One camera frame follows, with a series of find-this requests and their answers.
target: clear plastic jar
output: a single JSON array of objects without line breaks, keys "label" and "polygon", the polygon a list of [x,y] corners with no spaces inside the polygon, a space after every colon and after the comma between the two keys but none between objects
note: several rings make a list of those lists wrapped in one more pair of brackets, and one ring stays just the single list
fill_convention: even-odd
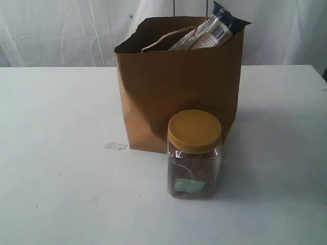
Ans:
[{"label": "clear plastic jar", "polygon": [[168,125],[168,192],[176,198],[210,198],[222,159],[221,124],[213,115],[186,110]]}]

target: table surface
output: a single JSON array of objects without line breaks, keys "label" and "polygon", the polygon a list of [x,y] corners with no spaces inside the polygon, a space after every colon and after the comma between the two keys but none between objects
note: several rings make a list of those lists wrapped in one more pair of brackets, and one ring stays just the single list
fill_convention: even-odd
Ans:
[{"label": "table surface", "polygon": [[116,68],[0,68],[0,244],[326,244],[327,83],[243,66],[211,200],[128,144]]}]

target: paper bag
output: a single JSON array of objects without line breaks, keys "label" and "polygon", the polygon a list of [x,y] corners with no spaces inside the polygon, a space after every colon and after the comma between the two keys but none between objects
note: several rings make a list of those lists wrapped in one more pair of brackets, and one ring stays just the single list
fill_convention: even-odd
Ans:
[{"label": "paper bag", "polygon": [[216,116],[225,140],[232,126],[241,73],[243,34],[226,45],[197,50],[165,51],[186,33],[141,53],[166,33],[202,24],[204,17],[156,17],[115,48],[123,114],[132,149],[166,152],[169,119],[186,109]]}]

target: fabric backdrop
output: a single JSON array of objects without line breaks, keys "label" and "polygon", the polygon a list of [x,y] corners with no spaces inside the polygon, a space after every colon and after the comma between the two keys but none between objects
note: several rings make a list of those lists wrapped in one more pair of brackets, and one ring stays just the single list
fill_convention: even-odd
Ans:
[{"label": "fabric backdrop", "polygon": [[[209,4],[212,12],[213,1]],[[246,28],[243,64],[327,66],[327,0],[220,0]],[[0,66],[115,66],[113,49],[172,0],[0,0]],[[204,16],[205,0],[176,0]]]}]

